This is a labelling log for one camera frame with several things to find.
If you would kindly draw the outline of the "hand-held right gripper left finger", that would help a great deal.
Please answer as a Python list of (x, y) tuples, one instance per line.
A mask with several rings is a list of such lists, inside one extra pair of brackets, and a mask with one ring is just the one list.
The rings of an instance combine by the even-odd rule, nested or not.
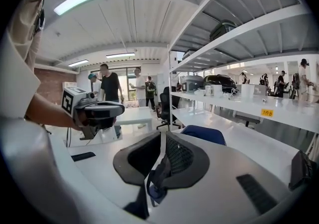
[(112, 203), (82, 174), (62, 140), (39, 125), (0, 119), (0, 152), (24, 198), (53, 224), (145, 224)]

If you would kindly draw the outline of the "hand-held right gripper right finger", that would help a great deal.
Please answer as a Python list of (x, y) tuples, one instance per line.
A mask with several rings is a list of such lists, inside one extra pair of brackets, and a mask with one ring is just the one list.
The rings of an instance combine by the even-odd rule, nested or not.
[[(302, 187), (290, 191), (287, 184), (236, 149), (180, 133), (176, 136), (202, 148), (209, 157), (209, 169), (194, 186), (170, 190), (152, 208), (152, 224), (273, 224), (303, 192)], [(258, 213), (236, 179), (245, 174), (252, 175), (277, 205)]]

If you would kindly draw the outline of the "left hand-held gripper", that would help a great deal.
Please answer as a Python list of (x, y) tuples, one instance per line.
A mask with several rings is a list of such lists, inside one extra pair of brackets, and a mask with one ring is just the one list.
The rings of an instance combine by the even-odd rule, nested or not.
[(125, 112), (123, 104), (98, 101), (93, 92), (75, 86), (63, 89), (61, 107), (81, 128), (81, 140), (94, 139), (100, 130), (111, 128), (116, 117)]

